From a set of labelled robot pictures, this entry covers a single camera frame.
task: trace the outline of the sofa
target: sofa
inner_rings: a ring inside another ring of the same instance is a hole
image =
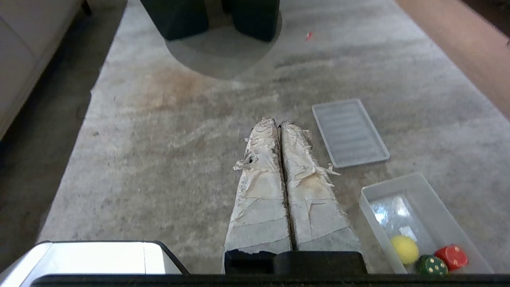
[[[83,0],[0,0],[0,138],[57,50]]]

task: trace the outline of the yellow ball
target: yellow ball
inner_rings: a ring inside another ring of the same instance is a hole
[[[404,265],[413,264],[420,257],[418,245],[410,237],[397,235],[391,239],[391,244]]]

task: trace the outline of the plastic container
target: plastic container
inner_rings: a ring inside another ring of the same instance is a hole
[[[450,244],[460,246],[469,263],[452,273],[494,273],[430,184],[419,173],[363,187],[360,208],[395,273],[414,273],[404,266],[390,239],[402,234],[413,238],[420,255],[433,254]]]

